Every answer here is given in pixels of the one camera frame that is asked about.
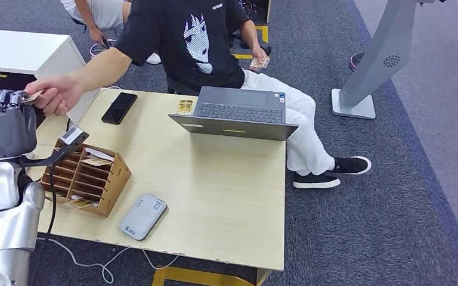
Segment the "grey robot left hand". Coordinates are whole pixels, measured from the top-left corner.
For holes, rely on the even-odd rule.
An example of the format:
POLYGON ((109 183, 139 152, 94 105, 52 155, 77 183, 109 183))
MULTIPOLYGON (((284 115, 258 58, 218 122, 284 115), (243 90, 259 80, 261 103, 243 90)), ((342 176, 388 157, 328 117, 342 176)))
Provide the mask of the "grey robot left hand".
POLYGON ((37 146, 36 112, 25 91, 0 89, 0 160, 22 156, 37 146))

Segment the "person's left hand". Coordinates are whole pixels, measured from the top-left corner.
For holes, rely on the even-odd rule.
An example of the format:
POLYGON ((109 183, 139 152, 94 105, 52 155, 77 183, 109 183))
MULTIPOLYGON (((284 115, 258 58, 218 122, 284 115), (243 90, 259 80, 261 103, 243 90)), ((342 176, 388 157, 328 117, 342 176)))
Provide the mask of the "person's left hand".
POLYGON ((252 61, 249 68, 251 70, 259 70, 267 68, 268 63, 270 62, 269 56, 260 46, 254 46, 252 49, 252 61))

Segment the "person's right hand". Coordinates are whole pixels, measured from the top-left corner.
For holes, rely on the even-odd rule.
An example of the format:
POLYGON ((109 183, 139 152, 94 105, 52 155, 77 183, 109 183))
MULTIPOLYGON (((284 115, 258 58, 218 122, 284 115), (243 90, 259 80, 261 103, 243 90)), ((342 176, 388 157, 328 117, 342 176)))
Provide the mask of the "person's right hand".
POLYGON ((68 113, 84 93, 83 84, 71 76, 44 77, 26 85, 25 92, 41 92, 34 103, 46 116, 68 113))

